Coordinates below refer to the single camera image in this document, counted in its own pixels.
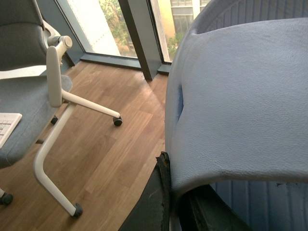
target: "white armrest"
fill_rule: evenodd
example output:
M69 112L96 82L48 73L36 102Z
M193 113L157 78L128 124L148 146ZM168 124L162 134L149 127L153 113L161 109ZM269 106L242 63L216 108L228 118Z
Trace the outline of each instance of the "white armrest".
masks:
M52 107L60 107L62 105L61 59L66 50L73 45L69 36L57 37L57 41L57 46L48 47L46 57L48 95Z

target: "floor-to-ceiling window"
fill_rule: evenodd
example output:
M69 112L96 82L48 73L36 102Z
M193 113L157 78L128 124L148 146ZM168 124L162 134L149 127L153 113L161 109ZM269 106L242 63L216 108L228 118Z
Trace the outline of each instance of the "floor-to-ceiling window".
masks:
M157 25L162 25L158 26L157 30L161 35L162 48L167 48L164 60L172 62L185 32L210 0L151 0L151 2L154 6L155 19L161 22Z
M58 2L85 52L137 57L117 0Z
M81 59L139 68L146 79L153 79L157 71L168 73L183 35L209 2L37 1L47 21L73 37L73 48L68 51L73 63Z

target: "chair armrest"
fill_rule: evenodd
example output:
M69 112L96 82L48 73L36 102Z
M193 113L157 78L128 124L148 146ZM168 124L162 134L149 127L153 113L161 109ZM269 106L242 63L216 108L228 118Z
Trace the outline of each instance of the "chair armrest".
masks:
M45 29L50 33L47 38L48 46L56 46L58 44L58 39L61 36L60 33L55 30L51 25L49 25L46 21L43 21Z
M71 48L73 42L69 36L60 36L50 41L57 42L56 46L47 49L46 67L49 101L52 107L62 105L62 85L61 85L61 59L67 49Z

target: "tree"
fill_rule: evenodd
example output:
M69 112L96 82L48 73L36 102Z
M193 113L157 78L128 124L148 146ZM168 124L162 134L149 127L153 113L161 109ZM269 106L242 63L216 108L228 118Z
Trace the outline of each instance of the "tree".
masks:
M176 33L173 38L169 38L167 46L168 46L168 53L169 53L169 57L171 61L174 59L178 46L183 37L184 37L183 33Z
M99 3L115 41L126 46L130 56L135 56L129 45L130 37L118 0L99 0Z

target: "gray fabric seat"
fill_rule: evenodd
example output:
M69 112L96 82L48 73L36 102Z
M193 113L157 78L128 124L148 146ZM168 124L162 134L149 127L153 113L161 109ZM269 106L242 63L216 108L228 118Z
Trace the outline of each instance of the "gray fabric seat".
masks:
M62 76L62 88L72 88L68 76ZM49 102L46 76L0 79L0 112L23 115L0 149L0 168L13 165L27 153L57 110Z

